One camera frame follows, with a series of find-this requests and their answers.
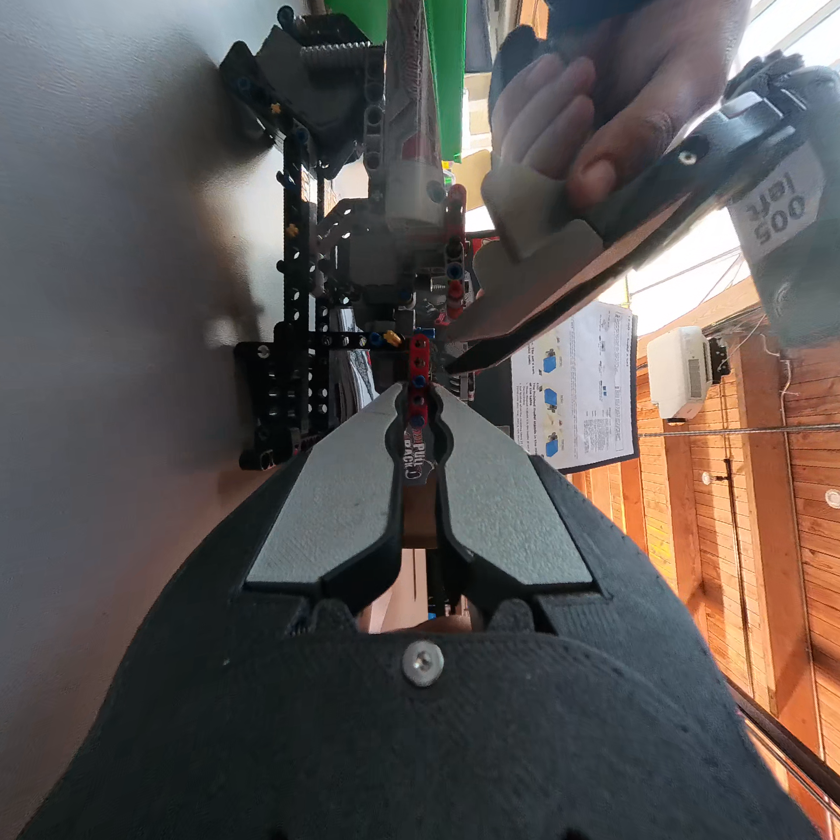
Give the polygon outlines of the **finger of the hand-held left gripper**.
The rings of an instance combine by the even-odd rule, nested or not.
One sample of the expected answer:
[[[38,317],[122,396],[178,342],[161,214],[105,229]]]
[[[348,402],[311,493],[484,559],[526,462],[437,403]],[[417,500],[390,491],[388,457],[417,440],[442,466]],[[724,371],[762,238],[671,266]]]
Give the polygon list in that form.
[[[473,343],[514,333],[634,254],[686,203],[685,196],[611,196],[576,211],[565,196],[487,196],[499,240],[479,249],[483,295],[448,327]]]
[[[607,269],[533,315],[520,327],[491,338],[470,339],[467,351],[447,362],[445,371],[449,375],[461,375],[483,371],[503,362],[546,331],[571,318],[616,280],[626,275],[629,270],[627,267],[620,266]]]

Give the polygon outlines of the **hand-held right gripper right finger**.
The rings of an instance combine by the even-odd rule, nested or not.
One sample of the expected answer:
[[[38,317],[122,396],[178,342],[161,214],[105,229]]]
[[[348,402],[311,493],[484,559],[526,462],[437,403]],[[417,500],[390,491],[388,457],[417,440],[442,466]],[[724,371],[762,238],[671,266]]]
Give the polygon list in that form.
[[[510,599],[595,592],[595,577],[529,455],[434,388],[437,540],[455,588],[483,613]]]

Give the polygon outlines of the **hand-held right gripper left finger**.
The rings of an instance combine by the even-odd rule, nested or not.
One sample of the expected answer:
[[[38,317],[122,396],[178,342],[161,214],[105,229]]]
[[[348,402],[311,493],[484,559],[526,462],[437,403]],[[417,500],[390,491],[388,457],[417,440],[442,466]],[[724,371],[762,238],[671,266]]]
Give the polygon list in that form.
[[[403,551],[405,386],[310,449],[255,555],[245,587],[336,600],[354,615],[396,581]]]

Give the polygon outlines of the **red lego beam blue pins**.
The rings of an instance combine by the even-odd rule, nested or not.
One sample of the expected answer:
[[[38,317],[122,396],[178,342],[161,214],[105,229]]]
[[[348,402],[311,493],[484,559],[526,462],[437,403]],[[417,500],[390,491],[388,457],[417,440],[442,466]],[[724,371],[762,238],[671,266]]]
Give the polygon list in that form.
[[[408,344],[407,422],[421,432],[428,423],[432,395],[431,342],[425,332],[416,332]]]

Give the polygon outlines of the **lego technic vehicle model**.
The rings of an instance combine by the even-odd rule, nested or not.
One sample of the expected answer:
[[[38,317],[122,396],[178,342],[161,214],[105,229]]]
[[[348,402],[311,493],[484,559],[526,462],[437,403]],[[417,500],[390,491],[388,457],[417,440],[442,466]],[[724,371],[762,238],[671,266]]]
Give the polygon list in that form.
[[[466,185],[444,161],[424,1],[387,2],[385,41],[344,14],[291,5],[258,49],[235,41],[220,76],[249,127],[282,155],[282,316],[238,343],[253,417],[243,470],[324,439],[392,385],[430,339],[433,385],[464,403],[473,373],[445,337],[476,295]]]

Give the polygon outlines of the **person's left hand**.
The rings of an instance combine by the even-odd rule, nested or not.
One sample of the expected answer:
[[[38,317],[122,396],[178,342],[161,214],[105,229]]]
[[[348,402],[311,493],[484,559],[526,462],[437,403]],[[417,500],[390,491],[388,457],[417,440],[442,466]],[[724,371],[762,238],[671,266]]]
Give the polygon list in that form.
[[[651,1],[541,41],[512,31],[489,99],[498,162],[564,181],[569,202],[603,202],[662,156],[720,98],[750,1]]]

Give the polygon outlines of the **printed instruction sheet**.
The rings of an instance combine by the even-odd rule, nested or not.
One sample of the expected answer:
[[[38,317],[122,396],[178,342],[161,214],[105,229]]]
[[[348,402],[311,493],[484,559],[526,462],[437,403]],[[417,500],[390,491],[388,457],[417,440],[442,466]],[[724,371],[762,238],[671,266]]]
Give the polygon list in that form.
[[[510,357],[512,437],[563,474],[638,457],[637,319],[594,301]]]

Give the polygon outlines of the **white box appliance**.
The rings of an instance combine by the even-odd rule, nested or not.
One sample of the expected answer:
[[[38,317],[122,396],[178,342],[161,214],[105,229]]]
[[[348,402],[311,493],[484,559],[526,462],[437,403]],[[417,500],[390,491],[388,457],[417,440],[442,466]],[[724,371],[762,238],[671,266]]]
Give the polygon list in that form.
[[[685,424],[731,367],[728,346],[699,327],[679,327],[647,345],[649,397],[667,424]]]

